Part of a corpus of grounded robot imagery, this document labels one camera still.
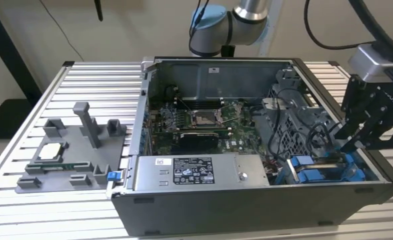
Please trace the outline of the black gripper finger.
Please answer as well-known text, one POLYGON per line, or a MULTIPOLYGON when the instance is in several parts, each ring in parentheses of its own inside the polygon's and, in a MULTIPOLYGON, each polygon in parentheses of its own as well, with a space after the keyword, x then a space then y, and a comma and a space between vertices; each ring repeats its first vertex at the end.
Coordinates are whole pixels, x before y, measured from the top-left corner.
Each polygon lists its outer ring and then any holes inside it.
POLYGON ((359 128, 359 123, 361 122, 360 104, 363 103, 364 88, 364 81, 356 74, 351 74, 340 107, 340 110, 344 112, 344 123, 333 135, 335 139, 347 139, 347 137, 355 134, 359 128))
POLYGON ((348 139, 341 152, 356 149, 387 150, 393 148, 391 140, 381 140, 380 135, 391 127, 385 125, 387 114, 393 109, 391 96, 385 91, 347 91, 341 110, 345 123, 339 130, 339 138, 348 139))

